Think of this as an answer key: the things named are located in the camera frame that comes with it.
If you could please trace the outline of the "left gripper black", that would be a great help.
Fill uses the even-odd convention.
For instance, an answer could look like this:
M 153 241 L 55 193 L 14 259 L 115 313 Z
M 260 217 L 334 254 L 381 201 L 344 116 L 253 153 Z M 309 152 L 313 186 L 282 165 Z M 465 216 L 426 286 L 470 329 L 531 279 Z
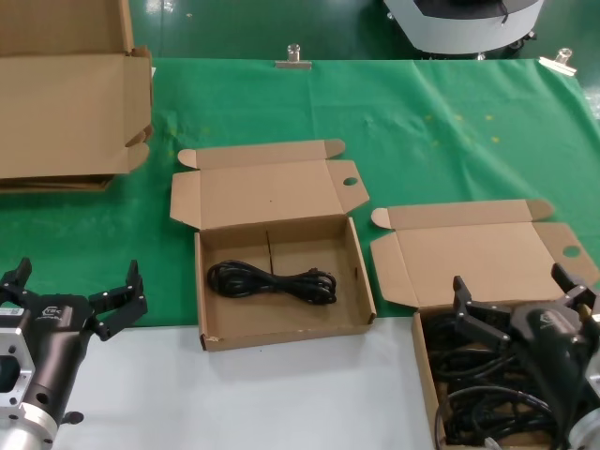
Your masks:
M 81 412 L 69 412 L 68 401 L 92 334 L 107 341 L 148 311 L 138 262 L 132 260 L 125 285 L 91 295 L 34 294 L 26 283 L 32 273 L 28 258 L 1 277 L 1 306 L 25 308 L 31 314 L 26 341 L 34 375 L 23 401 L 56 423 L 81 423 Z

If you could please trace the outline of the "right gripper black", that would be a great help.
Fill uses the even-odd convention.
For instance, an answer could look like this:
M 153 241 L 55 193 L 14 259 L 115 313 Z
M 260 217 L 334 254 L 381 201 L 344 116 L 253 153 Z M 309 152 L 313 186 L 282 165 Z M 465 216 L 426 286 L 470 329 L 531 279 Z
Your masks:
M 559 431 L 567 435 L 594 409 L 594 391 L 584 378 L 592 346 L 575 310 L 598 312 L 599 295 L 557 262 L 551 276 L 563 292 L 560 304 L 527 303 L 513 313 L 509 307 L 474 301 L 462 277 L 455 276 L 455 329 L 491 350 L 505 350 L 512 339 L 512 350 L 538 385 Z

